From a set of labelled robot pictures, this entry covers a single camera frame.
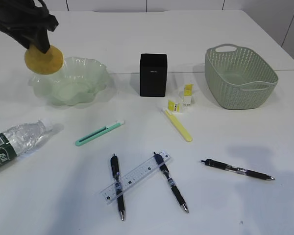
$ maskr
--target water bottle label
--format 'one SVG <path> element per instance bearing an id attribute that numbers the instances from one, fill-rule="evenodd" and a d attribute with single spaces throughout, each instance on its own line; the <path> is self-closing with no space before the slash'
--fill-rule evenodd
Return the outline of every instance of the water bottle label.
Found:
<path id="1" fill-rule="evenodd" d="M 8 163 L 12 159 L 16 158 L 16 153 L 5 137 L 4 134 L 0 134 L 0 166 Z"/>

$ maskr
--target yellow sponge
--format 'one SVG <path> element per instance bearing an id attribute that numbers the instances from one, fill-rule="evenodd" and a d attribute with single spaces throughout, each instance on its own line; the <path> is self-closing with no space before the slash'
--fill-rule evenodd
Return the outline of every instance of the yellow sponge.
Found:
<path id="1" fill-rule="evenodd" d="M 31 44 L 25 52 L 25 64 L 35 73 L 43 75 L 52 74 L 61 69 L 63 54 L 54 46 L 50 46 L 46 54 L 43 54 L 35 45 Z"/>

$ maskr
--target yellow toothbrush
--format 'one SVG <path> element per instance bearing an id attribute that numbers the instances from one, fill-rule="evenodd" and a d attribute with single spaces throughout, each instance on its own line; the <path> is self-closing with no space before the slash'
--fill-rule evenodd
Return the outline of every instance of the yellow toothbrush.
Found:
<path id="1" fill-rule="evenodd" d="M 163 108 L 162 111 L 166 114 L 166 116 L 170 119 L 171 123 L 176 127 L 176 129 L 179 131 L 179 133 L 183 136 L 183 138 L 187 142 L 191 142 L 193 138 L 191 137 L 190 133 L 187 132 L 187 130 L 184 128 L 184 126 L 179 122 L 179 120 L 173 115 L 173 113 Z"/>

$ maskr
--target bottle cap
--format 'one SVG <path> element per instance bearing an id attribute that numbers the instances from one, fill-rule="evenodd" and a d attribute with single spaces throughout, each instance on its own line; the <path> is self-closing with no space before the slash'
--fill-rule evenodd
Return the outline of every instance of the bottle cap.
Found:
<path id="1" fill-rule="evenodd" d="M 45 128 L 46 128 L 46 132 L 49 132 L 49 131 L 51 131 L 52 129 L 53 129 L 53 124 L 52 124 L 52 122 L 51 122 L 51 120 L 50 119 L 48 119 L 48 118 L 44 118 L 44 119 L 42 119 L 42 120 L 40 120 L 42 123 L 43 123 L 43 125 L 45 126 Z"/>

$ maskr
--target pen tip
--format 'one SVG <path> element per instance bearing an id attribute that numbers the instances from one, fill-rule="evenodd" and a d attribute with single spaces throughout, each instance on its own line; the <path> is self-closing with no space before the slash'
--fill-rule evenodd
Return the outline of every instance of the pen tip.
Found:
<path id="1" fill-rule="evenodd" d="M 267 180 L 275 180 L 274 177 L 267 175 Z"/>
<path id="2" fill-rule="evenodd" d="M 120 218 L 122 221 L 125 220 L 125 211 L 120 211 Z"/>
<path id="3" fill-rule="evenodd" d="M 183 209 L 186 211 L 186 213 L 188 214 L 189 211 L 188 211 L 188 208 L 187 208 L 186 204 L 183 204 L 182 207 L 183 207 Z"/>

